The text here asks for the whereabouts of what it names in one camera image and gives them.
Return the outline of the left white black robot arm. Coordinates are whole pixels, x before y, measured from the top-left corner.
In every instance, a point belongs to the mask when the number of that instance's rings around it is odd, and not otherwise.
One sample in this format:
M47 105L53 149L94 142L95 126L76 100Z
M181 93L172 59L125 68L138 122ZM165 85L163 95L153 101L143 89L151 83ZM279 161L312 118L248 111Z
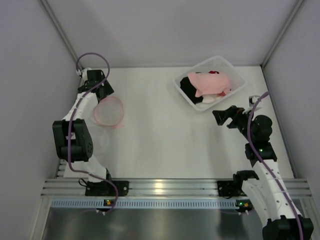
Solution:
M86 174L89 183L112 184L110 172L94 156L87 121L98 103L114 90L101 69L86 68L79 73L84 83L77 89L73 106L63 119L52 124L56 153L59 159L67 161L72 172Z

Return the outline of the pink trimmed mesh laundry bag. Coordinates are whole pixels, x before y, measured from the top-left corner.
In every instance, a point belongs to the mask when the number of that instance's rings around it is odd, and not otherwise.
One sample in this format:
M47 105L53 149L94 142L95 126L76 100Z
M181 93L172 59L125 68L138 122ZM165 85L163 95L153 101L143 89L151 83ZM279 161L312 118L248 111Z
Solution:
M115 96L107 96L102 99L93 110L95 122L103 127L120 127L124 115L124 105Z

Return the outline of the pink bra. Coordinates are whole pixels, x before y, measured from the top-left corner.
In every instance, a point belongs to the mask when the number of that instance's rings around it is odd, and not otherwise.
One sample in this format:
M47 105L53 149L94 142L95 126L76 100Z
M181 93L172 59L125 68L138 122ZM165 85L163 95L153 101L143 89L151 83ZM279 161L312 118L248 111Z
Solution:
M219 95L221 93L227 95L231 90L231 81L223 72L220 72L220 74L190 72L187 77L196 88L196 97Z

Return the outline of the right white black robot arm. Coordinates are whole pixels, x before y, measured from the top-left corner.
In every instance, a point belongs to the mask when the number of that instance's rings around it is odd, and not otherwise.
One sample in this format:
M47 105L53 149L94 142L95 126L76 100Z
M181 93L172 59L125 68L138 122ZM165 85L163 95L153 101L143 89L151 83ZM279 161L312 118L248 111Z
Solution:
M239 130L248 141L245 156L252 169L238 171L233 181L257 212L263 239L311 239L312 220L303 217L298 210L280 174L278 158L270 143L272 120L266 115L252 117L252 111L235 105L226 110L214 110L212 114L219 126L231 119L227 127Z

